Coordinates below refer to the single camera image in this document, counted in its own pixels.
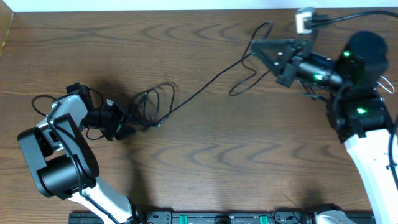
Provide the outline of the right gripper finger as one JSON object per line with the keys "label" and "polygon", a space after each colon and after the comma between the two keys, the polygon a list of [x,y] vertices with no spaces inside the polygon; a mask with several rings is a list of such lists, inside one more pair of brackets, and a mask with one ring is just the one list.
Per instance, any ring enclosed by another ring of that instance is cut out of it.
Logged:
{"label": "right gripper finger", "polygon": [[251,44],[251,50],[280,50],[289,45],[293,45],[295,39],[282,39],[282,40],[254,40]]}
{"label": "right gripper finger", "polygon": [[275,76],[279,76],[284,65],[284,49],[282,47],[251,47],[251,52]]}

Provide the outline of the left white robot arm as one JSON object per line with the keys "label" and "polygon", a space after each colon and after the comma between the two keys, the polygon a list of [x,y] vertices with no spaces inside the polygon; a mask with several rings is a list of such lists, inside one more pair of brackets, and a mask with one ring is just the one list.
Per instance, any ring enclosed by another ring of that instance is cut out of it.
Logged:
{"label": "left white robot arm", "polygon": [[127,196],[100,177],[100,168],[83,130],[98,129],[108,141],[135,132],[129,114],[111,100],[95,107],[91,88],[75,83],[53,98],[43,120],[21,132],[17,141],[39,192],[45,197],[71,200],[91,210],[103,223],[137,223]]}

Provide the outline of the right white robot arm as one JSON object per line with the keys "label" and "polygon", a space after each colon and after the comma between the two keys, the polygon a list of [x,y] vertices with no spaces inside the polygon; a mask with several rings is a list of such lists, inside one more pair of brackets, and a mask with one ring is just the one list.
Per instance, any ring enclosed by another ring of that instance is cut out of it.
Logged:
{"label": "right white robot arm", "polygon": [[252,53],[280,85],[295,80],[329,91],[326,115],[361,176],[376,223],[397,223],[397,123],[376,90],[387,45],[369,31],[353,34],[337,60],[313,52],[316,38],[254,40]]}

